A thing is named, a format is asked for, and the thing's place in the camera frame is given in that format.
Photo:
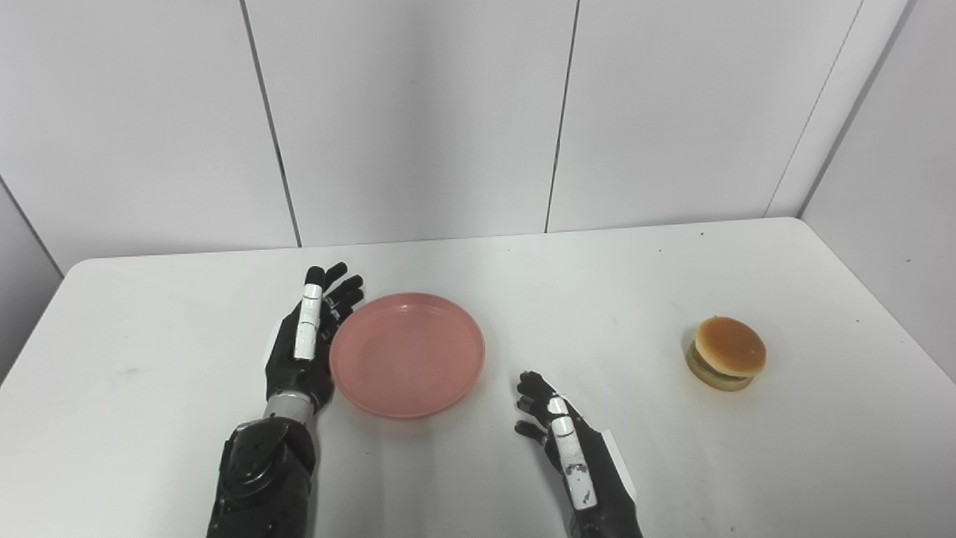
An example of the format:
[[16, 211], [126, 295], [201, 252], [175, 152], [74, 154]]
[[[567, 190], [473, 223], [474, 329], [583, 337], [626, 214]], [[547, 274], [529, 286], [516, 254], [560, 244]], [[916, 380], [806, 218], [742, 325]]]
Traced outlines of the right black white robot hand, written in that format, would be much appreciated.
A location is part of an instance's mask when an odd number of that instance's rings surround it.
[[518, 435], [541, 446], [559, 473], [571, 505], [571, 537], [642, 537], [636, 503], [619, 455], [537, 371], [523, 371], [516, 407], [533, 420], [519, 420]]

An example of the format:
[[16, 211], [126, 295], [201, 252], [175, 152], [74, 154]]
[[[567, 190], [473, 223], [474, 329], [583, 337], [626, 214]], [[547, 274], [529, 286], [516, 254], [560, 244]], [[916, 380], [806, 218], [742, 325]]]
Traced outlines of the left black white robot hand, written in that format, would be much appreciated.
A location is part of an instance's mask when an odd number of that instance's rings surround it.
[[267, 401], [284, 395], [306, 398], [311, 415], [331, 401], [332, 340], [363, 297], [362, 276], [350, 275], [345, 262], [308, 269], [300, 299], [280, 321], [265, 365]]

